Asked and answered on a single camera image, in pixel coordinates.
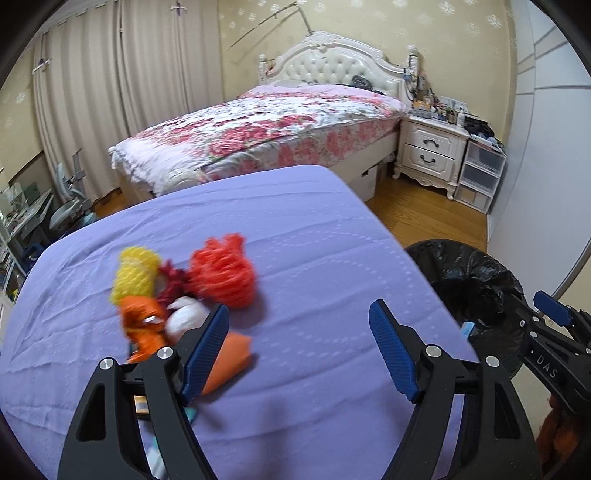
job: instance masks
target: nightstand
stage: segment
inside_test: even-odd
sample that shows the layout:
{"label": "nightstand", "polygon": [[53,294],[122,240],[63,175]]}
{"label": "nightstand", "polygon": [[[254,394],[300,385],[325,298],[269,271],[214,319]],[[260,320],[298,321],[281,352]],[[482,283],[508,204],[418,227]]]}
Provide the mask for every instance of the nightstand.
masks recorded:
{"label": "nightstand", "polygon": [[453,200],[470,134],[437,120],[407,115],[402,120],[394,178],[404,173],[423,186],[447,190]]}

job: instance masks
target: red yarn ball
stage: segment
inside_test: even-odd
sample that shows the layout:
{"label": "red yarn ball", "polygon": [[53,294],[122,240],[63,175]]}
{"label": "red yarn ball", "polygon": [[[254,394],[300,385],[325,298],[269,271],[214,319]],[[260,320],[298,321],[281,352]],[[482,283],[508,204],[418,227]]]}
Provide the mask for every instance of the red yarn ball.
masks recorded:
{"label": "red yarn ball", "polygon": [[205,247],[191,256],[189,290],[197,297],[240,309],[255,298],[255,271],[244,256],[244,237],[225,235],[223,241],[209,238]]}

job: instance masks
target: purple fabric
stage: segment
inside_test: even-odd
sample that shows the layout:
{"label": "purple fabric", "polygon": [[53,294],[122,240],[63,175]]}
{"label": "purple fabric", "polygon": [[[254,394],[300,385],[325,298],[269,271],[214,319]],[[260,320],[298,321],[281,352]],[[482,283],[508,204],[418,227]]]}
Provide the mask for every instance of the purple fabric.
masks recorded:
{"label": "purple fabric", "polygon": [[253,337],[259,360],[199,404],[195,431],[220,480],[382,477],[413,408],[369,330],[376,299],[425,342],[476,359],[412,260],[329,170],[284,168],[172,193],[52,245],[25,282],[0,356],[0,408],[49,479],[96,364],[128,354],[108,300],[119,252],[144,245],[186,267],[206,238],[230,232],[247,239],[259,291],[232,312],[231,328]]}

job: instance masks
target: screw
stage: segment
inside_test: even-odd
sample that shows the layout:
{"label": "screw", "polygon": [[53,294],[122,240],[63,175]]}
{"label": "screw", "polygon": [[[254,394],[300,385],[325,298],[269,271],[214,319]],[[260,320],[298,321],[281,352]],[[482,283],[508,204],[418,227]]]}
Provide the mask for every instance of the screw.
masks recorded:
{"label": "screw", "polygon": [[167,359],[172,357],[173,353],[173,349],[171,349],[169,346],[165,346],[158,350],[158,357],[161,359]]}
{"label": "screw", "polygon": [[114,361],[112,358],[103,358],[99,363],[99,367],[101,368],[101,370],[108,370],[113,366],[113,364]]}
{"label": "screw", "polygon": [[441,356],[441,349],[436,345],[429,345],[425,351],[428,356],[432,356],[433,358]]}
{"label": "screw", "polygon": [[490,366],[490,367],[498,367],[501,362],[499,362],[499,359],[495,356],[489,355],[486,357],[486,363]]}

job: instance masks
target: bed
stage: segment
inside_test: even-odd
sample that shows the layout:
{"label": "bed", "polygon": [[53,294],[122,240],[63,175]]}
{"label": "bed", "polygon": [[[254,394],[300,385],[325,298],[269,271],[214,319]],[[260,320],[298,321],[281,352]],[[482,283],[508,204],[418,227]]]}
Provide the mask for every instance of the bed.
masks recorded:
{"label": "bed", "polygon": [[[259,87],[240,98],[156,125],[109,149],[131,203],[296,164],[330,167],[349,183],[397,149],[397,124],[411,101],[404,68],[389,63],[381,50],[318,31],[272,65],[261,55],[258,72]],[[337,85],[351,84],[356,75],[384,95]],[[336,111],[315,100],[332,102]],[[248,130],[250,136],[243,133]],[[254,141],[229,141],[237,135]]]}
{"label": "bed", "polygon": [[[281,168],[182,190],[55,243],[22,288],[0,356],[0,409],[49,480],[97,363],[128,354],[108,300],[121,249],[145,245],[186,267],[207,237],[229,232],[245,235],[258,274],[255,304],[232,311],[230,328],[252,336],[258,362],[198,403],[194,429],[220,480],[382,477],[412,405],[369,329],[376,299],[426,343],[476,361],[412,259],[328,169]],[[440,476],[460,415],[458,398]]]}

